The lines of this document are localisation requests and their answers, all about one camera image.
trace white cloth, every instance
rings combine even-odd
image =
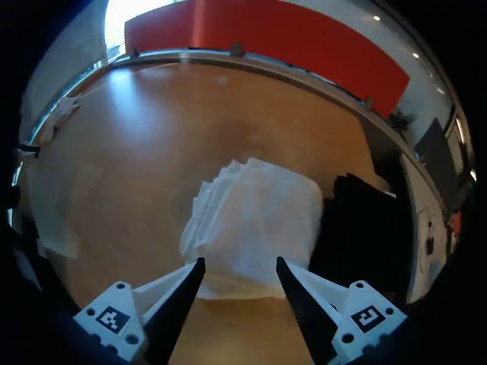
[[[51,111],[44,121],[43,132],[40,138],[40,145],[45,145],[52,141],[54,137],[54,127],[60,128],[66,119],[69,118],[71,113],[75,111],[79,104],[79,96],[76,97],[63,97],[59,100],[56,107]]]
[[[186,262],[206,261],[198,297],[284,297],[276,259],[307,267],[321,211],[312,180],[254,158],[233,161],[201,184],[181,236]]]

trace ceiling light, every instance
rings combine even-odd
[[[458,130],[460,132],[461,143],[465,144],[465,136],[463,135],[463,129],[461,127],[461,123],[460,123],[460,119],[459,118],[457,118],[457,127],[458,127]]]

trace black cloth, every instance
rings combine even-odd
[[[352,174],[337,177],[334,196],[324,201],[308,270],[344,287],[365,280],[381,293],[404,291],[412,250],[408,207]]]

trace red panel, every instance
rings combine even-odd
[[[200,47],[247,52],[316,72],[358,98],[374,99],[387,117],[408,75],[383,50],[346,25],[278,0],[187,0],[125,25],[127,51]]]

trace wooden surface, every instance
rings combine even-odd
[[[196,64],[114,70],[24,171],[50,258],[85,306],[183,265],[179,238],[201,181],[255,157],[306,175],[332,196],[338,174],[377,185],[358,120],[271,78]],[[287,301],[196,300],[171,364],[309,364]]]

